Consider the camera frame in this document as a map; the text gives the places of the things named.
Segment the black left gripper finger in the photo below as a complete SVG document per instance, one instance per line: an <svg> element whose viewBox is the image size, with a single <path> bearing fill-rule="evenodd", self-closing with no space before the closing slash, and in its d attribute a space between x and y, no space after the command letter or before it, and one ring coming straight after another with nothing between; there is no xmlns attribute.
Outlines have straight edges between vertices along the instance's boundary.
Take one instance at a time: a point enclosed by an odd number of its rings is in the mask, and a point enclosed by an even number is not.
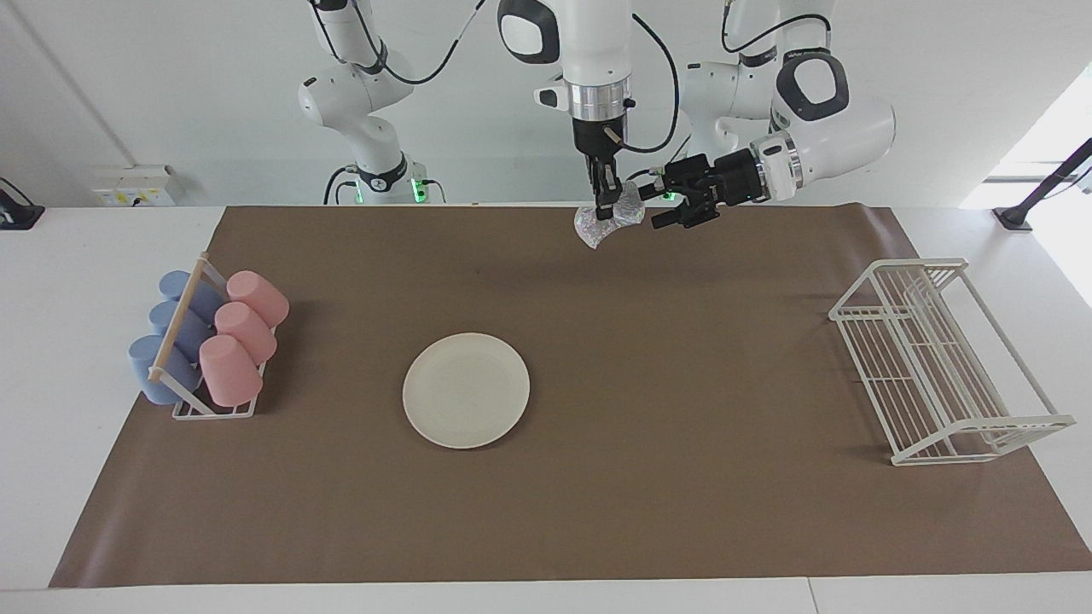
<svg viewBox="0 0 1092 614"><path fill-rule="evenodd" d="M644 201L675 192L691 202L719 202L719 174L705 153L654 167L650 176L651 182L638 187Z"/></svg>
<svg viewBox="0 0 1092 614"><path fill-rule="evenodd" d="M653 229L663 229L670 225L682 225L691 229L700 224L720 217L717 208L724 203L724 198L710 191L675 191L677 206L652 217Z"/></svg>

